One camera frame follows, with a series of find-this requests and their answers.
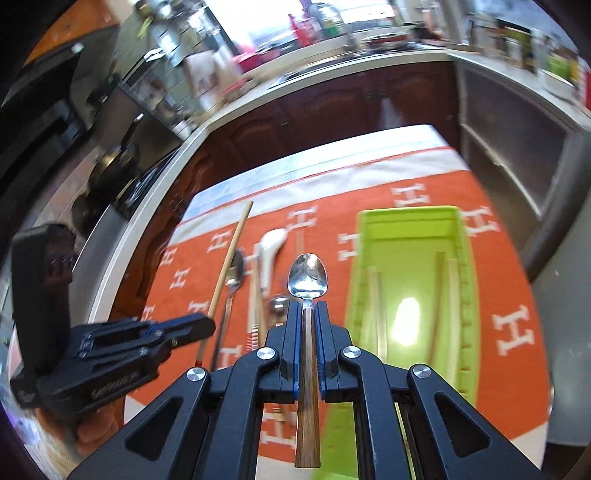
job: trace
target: table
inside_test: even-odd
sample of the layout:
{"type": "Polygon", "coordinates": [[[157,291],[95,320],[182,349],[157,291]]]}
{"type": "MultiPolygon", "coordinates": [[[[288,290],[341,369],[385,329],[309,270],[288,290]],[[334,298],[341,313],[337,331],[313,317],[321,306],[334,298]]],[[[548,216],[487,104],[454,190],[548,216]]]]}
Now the table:
{"type": "MultiPolygon", "coordinates": [[[[313,148],[238,175],[197,194],[163,253],[144,319],[206,312],[243,201],[254,206],[239,242],[247,255],[263,233],[287,228],[271,294],[286,291],[298,250],[317,254],[329,275],[325,300],[342,325],[360,210],[456,205],[472,241],[479,283],[480,377],[476,407],[537,466],[543,458],[550,385],[541,327],[517,252],[486,194],[428,125],[376,132],[313,148]]],[[[221,354],[227,367],[246,352],[250,277],[236,293],[221,354]]],[[[215,319],[222,316],[223,302],[215,319]]],[[[210,359],[214,342],[207,346],[210,359]]],[[[134,391],[141,408],[193,366],[196,345],[177,349],[160,377],[134,391]]],[[[266,409],[259,478],[310,478],[293,469],[295,429],[266,409]]]]}

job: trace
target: white ceramic spoon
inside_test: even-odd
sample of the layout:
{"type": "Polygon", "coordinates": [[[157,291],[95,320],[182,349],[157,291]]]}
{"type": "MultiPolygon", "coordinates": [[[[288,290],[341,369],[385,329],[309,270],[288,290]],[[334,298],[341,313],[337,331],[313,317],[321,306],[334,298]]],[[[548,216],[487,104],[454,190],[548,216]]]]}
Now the white ceramic spoon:
{"type": "Polygon", "coordinates": [[[287,239],[287,230],[277,228],[265,233],[259,243],[259,255],[261,265],[261,290],[263,298],[269,297],[271,289],[271,277],[273,274],[273,264],[275,255],[287,239]]]}

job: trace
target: black clamp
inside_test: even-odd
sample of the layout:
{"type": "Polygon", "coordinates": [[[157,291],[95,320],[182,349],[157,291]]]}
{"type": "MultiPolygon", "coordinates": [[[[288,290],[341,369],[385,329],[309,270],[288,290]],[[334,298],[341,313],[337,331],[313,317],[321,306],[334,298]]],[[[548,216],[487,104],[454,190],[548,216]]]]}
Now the black clamp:
{"type": "Polygon", "coordinates": [[[158,377],[173,348],[215,331],[213,320],[201,314],[70,328],[74,242],[74,233],[56,223],[19,232],[12,241],[13,317],[22,362],[11,390],[22,408],[42,407],[71,426],[158,377]]]}
{"type": "MultiPolygon", "coordinates": [[[[359,478],[541,480],[540,471],[427,365],[383,364],[316,304],[321,395],[353,402],[359,478]],[[401,410],[403,428],[395,403],[401,410]]],[[[70,480],[254,479],[264,403],[293,403],[301,305],[233,367],[192,368],[82,462],[70,480]]]]}

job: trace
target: lime green plastic tray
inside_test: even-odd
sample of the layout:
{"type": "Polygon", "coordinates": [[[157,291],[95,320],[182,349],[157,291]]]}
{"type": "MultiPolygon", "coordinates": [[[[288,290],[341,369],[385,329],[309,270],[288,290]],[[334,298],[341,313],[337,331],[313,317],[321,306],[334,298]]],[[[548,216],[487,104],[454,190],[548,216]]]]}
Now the lime green plastic tray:
{"type": "MultiPolygon", "coordinates": [[[[480,366],[478,287],[460,210],[451,206],[367,210],[358,214],[357,232],[358,254],[345,321],[353,344],[378,354],[368,278],[368,267],[374,267],[384,313],[385,363],[409,368],[429,362],[475,404],[480,366]],[[451,271],[456,276],[449,266],[455,261],[457,268],[452,266],[451,271]]],[[[329,406],[321,446],[322,467],[316,480],[357,478],[351,404],[329,406]]]]}

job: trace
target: spoon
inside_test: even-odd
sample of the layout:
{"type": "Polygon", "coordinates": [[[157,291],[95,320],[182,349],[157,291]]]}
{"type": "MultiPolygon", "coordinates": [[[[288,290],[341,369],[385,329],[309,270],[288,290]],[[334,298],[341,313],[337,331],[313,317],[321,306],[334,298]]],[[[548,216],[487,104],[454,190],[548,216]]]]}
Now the spoon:
{"type": "Polygon", "coordinates": [[[259,242],[259,254],[261,257],[261,290],[263,298],[269,296],[275,256],[281,246],[285,243],[286,239],[287,230],[284,228],[276,228],[275,230],[265,233],[259,242]]]}
{"type": "Polygon", "coordinates": [[[230,262],[230,268],[228,269],[228,274],[226,275],[225,284],[230,288],[230,291],[228,292],[228,296],[226,297],[226,308],[224,309],[222,321],[219,325],[219,331],[217,333],[216,338],[216,345],[213,348],[211,368],[212,372],[215,372],[217,369],[217,361],[220,355],[220,348],[222,347],[222,340],[224,335],[226,334],[226,330],[228,329],[228,321],[230,320],[230,312],[232,311],[232,300],[234,298],[234,294],[236,293],[236,290],[238,290],[242,286],[243,280],[244,254],[242,253],[242,248],[239,248],[234,252],[232,262],[230,262]]]}
{"type": "Polygon", "coordinates": [[[269,300],[269,312],[281,318],[287,312],[287,307],[290,305],[290,300],[294,298],[289,294],[276,295],[269,300]]]}
{"type": "Polygon", "coordinates": [[[324,265],[314,254],[295,259],[287,279],[289,292],[303,300],[300,341],[300,399],[297,409],[295,462],[298,468],[320,467],[318,420],[318,370],[312,300],[326,293],[328,280],[324,265]]]}

